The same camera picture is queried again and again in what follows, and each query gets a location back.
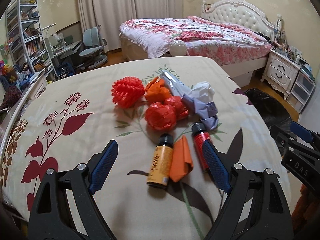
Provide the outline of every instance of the metal screw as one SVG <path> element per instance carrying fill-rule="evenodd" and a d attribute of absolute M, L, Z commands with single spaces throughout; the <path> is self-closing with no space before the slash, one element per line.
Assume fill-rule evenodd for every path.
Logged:
<path fill-rule="evenodd" d="M 234 166 L 234 168 L 236 170 L 241 170 L 242 169 L 242 165 L 240 163 L 235 163 L 235 165 L 233 165 L 233 166 Z"/>
<path fill-rule="evenodd" d="M 48 174 L 48 175 L 51 175 L 53 172 L 54 172 L 53 169 L 48 169 L 48 170 L 47 170 L 47 174 Z"/>
<path fill-rule="evenodd" d="M 78 170 L 84 170 L 85 169 L 85 164 L 84 163 L 80 163 L 79 165 L 78 165 Z"/>
<path fill-rule="evenodd" d="M 266 169 L 266 172 L 267 172 L 268 174 L 270 174 L 270 175 L 274 173 L 273 170 L 270 169 L 270 168 L 267 168 L 267 169 Z"/>

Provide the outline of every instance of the drawer handle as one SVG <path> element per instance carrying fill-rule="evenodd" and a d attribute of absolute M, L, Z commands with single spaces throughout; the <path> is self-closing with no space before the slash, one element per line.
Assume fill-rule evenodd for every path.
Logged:
<path fill-rule="evenodd" d="M 281 65 L 278 65 L 278 68 L 283 68 L 283 71 L 285 71 L 284 67 Z"/>
<path fill-rule="evenodd" d="M 277 78 L 282 78 L 282 76 L 278 76 L 278 73 L 276 72 L 276 76 L 277 76 Z"/>

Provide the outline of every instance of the blue rubber grip pad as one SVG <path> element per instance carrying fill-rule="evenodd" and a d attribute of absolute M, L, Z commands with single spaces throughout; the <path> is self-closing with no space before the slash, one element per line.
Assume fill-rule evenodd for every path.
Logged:
<path fill-rule="evenodd" d="M 118 144 L 114 141 L 105 151 L 101 160 L 94 168 L 91 175 L 91 184 L 89 191 L 93 195 L 96 191 L 102 189 L 104 182 L 111 170 L 113 163 L 118 156 Z"/>
<path fill-rule="evenodd" d="M 290 124 L 290 131 L 296 134 L 298 137 L 300 137 L 302 140 L 304 140 L 307 143 L 310 143 L 313 140 L 313 137 L 310 131 L 296 122 L 292 122 Z"/>
<path fill-rule="evenodd" d="M 231 191 L 229 172 L 222 164 L 218 155 L 215 153 L 208 141 L 204 141 L 202 144 L 202 152 L 218 188 L 222 189 L 226 194 L 229 194 Z"/>

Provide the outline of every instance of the bed frame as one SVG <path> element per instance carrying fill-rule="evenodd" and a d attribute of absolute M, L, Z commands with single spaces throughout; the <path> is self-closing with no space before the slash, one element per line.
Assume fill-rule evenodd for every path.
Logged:
<path fill-rule="evenodd" d="M 211 5 L 203 1 L 201 9 L 201 17 L 204 19 L 215 23 L 239 24 L 268 36 L 271 41 L 274 40 L 275 26 L 267 20 L 264 12 L 245 0 L 221 0 Z M 120 41 L 123 56 L 128 60 L 148 59 L 148 54 L 123 34 L 120 35 Z M 162 57 L 184 56 L 184 54 L 177 54 L 174 50 L 169 52 Z M 249 84 L 253 71 L 265 67 L 267 61 L 268 55 L 246 62 L 223 65 L 221 68 L 242 87 Z"/>

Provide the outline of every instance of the beige bedspread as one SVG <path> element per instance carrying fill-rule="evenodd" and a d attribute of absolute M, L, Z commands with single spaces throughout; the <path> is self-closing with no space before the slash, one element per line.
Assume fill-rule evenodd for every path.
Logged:
<path fill-rule="evenodd" d="M 201 172 L 190 133 L 196 118 L 180 121 L 172 131 L 175 139 L 187 136 L 193 171 L 167 190 L 154 189 L 146 185 L 146 174 L 160 133 L 146 126 L 147 106 L 139 102 L 122 110 L 111 101 L 115 80 L 136 76 L 146 83 L 160 68 L 176 74 L 188 86 L 210 82 L 219 111 L 219 127 L 211 135 L 214 145 L 248 169 L 272 168 L 290 201 L 289 181 L 276 144 L 237 85 L 209 58 L 167 57 L 121 63 L 63 79 L 48 85 L 30 104 L 12 133 L 1 168 L 3 192 L 23 217 L 29 218 L 28 208 L 48 168 L 73 169 L 115 139 L 118 157 L 94 199 L 117 239 L 203 239 L 217 217 L 221 196 L 223 200 L 226 196 Z M 75 224 L 85 233 L 70 192 L 68 197 Z"/>

